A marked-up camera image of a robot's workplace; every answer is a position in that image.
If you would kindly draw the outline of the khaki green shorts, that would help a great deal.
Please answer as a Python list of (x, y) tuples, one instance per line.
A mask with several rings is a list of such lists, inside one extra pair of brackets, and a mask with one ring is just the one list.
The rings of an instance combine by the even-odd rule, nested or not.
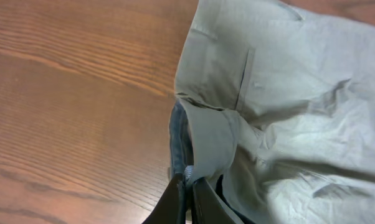
[(254, 223), (375, 223), (375, 27), (200, 1), (175, 77), (192, 180)]

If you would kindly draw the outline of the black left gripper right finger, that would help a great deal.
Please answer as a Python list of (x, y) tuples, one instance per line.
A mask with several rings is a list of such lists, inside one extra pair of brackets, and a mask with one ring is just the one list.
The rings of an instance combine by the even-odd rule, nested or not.
[(193, 224), (238, 224), (237, 217), (223, 201), (219, 200), (205, 178), (196, 180), (192, 186), (192, 222)]

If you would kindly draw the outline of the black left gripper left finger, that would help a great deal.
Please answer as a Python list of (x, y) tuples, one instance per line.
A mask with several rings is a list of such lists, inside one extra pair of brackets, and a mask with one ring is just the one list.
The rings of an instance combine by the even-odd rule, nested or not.
[(175, 174), (154, 210), (142, 224), (185, 224), (186, 188), (184, 175)]

